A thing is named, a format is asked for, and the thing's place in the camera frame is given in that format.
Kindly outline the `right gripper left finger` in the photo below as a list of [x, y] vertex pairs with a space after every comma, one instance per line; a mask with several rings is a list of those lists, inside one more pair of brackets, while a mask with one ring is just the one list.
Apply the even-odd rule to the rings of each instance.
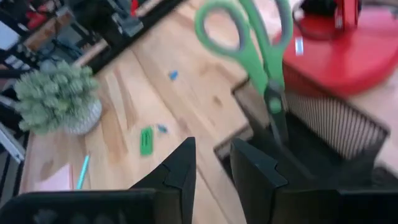
[[130, 188], [147, 194], [136, 201], [130, 222], [191, 224], [196, 177], [196, 142], [188, 137]]

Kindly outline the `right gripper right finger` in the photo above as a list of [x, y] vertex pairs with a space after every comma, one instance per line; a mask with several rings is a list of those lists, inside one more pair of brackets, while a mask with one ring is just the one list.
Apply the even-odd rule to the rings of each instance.
[[247, 142], [235, 138], [230, 150], [234, 185], [247, 224], [270, 223], [274, 193], [288, 184], [277, 170], [277, 160]]

